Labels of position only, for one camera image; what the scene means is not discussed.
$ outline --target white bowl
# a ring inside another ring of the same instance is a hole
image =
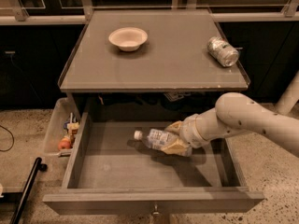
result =
[[[123,51],[137,50],[148,39],[148,34],[135,27],[125,27],[114,31],[109,41]]]

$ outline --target speckled floor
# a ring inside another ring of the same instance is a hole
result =
[[[15,137],[14,147],[0,152],[0,183],[21,189],[36,157],[52,110],[1,111],[0,124]],[[299,119],[299,105],[290,116]],[[0,129],[0,149],[10,136]],[[250,133],[231,138],[236,157],[250,190],[262,191],[265,200],[244,214],[174,215],[173,223],[299,223],[299,159],[266,138]],[[49,166],[38,173],[20,223],[151,223],[150,216],[59,216],[45,204],[46,193],[58,192],[68,158],[42,157]],[[12,212],[0,210],[0,223],[9,223]]]

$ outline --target tin can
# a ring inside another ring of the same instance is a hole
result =
[[[223,67],[230,67],[239,59],[239,52],[221,37],[213,36],[208,40],[206,47]]]

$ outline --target bottle cap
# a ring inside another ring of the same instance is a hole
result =
[[[135,131],[134,132],[134,139],[141,140],[142,139],[142,132],[141,131]]]

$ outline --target drawer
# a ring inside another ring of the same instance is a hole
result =
[[[108,109],[91,99],[82,114],[62,188],[43,198],[58,214],[247,212],[263,199],[246,186],[229,140],[215,140],[189,158],[166,155],[133,136],[171,121],[99,119],[113,114],[113,105]]]

